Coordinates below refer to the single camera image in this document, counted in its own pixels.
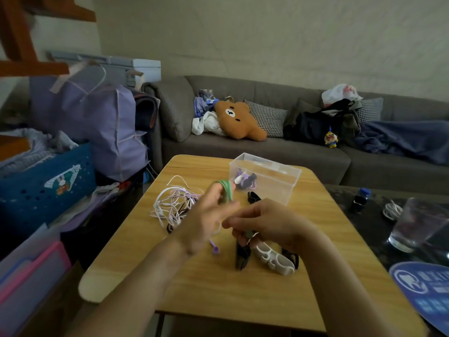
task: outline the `green cord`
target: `green cord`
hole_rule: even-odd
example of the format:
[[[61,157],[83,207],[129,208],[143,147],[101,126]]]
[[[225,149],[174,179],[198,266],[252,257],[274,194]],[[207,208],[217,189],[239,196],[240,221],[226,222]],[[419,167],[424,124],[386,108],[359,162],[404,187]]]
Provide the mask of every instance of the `green cord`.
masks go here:
[[[231,181],[229,180],[219,180],[216,181],[223,186],[223,192],[221,193],[221,198],[219,200],[220,204],[225,204],[226,202],[232,201],[232,187]]]

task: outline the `black bag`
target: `black bag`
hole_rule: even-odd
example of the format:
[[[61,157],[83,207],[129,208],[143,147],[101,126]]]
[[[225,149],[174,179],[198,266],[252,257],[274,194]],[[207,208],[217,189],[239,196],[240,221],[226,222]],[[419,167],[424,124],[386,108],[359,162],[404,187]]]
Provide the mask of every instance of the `black bag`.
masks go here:
[[[360,131],[360,125],[356,112],[349,109],[353,104],[354,101],[342,99],[318,112],[300,113],[294,125],[284,127],[284,138],[323,146],[324,137],[329,131],[342,140],[345,127],[353,131],[351,136],[354,136],[357,130]]]

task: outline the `clear drinking glass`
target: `clear drinking glass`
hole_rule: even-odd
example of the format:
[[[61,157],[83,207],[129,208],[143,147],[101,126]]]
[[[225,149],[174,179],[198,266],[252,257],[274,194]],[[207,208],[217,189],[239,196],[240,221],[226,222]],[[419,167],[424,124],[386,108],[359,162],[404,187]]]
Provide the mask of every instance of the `clear drinking glass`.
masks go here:
[[[409,198],[388,241],[397,249],[412,253],[449,221],[449,212],[437,204]]]

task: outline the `gray sofa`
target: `gray sofa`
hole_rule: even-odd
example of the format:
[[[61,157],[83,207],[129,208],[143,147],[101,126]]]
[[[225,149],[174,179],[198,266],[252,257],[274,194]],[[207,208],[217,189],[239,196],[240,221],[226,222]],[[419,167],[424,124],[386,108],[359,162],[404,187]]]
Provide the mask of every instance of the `gray sofa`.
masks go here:
[[[351,147],[329,149],[267,138],[262,142],[235,140],[210,133],[190,133],[194,117],[194,97],[198,90],[213,89],[219,99],[233,96],[267,106],[291,110],[298,98],[319,106],[323,90],[269,84],[240,79],[186,76],[151,83],[147,92],[161,100],[159,120],[152,135],[154,166],[157,171],[175,155],[192,154],[235,158],[248,152],[283,164],[311,169],[322,183],[449,194],[449,167],[387,154],[369,154]],[[360,92],[362,97],[384,97],[382,119],[414,121],[449,120],[449,103],[404,96]]]

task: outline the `purple fabric bag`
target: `purple fabric bag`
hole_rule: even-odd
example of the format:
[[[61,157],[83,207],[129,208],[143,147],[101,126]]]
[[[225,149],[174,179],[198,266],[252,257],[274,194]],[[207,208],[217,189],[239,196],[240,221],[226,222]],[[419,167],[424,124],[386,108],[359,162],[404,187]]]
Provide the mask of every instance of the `purple fabric bag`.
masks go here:
[[[136,102],[124,86],[103,84],[103,67],[86,65],[70,67],[69,75],[30,78],[33,126],[89,141],[95,169],[123,182],[147,165],[145,132],[135,130]]]

